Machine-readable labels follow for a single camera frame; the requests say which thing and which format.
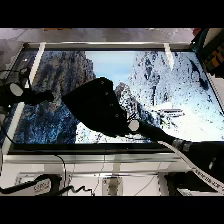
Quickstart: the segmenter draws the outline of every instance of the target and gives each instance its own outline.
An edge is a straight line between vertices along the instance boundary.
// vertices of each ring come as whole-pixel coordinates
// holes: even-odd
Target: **tv screen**
[[[32,88],[53,102],[25,105],[16,143],[150,143],[142,136],[108,137],[77,120],[61,97],[99,77],[113,81],[128,116],[191,141],[224,140],[224,113],[193,52],[45,51]]]

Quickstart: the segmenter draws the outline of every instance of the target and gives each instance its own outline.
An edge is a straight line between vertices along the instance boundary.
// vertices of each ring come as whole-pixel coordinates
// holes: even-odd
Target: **blue sky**
[[[113,81],[114,88],[120,81],[126,82],[133,71],[134,51],[86,51],[88,59],[93,61],[96,77],[105,77]]]

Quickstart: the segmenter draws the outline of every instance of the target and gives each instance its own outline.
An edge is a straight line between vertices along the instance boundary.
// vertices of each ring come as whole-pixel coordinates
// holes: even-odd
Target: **white circle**
[[[128,127],[132,130],[132,131],[137,131],[139,128],[139,122],[137,120],[132,120],[131,123],[128,125]]]
[[[21,96],[23,94],[23,90],[15,83],[10,85],[10,90],[15,96]]]

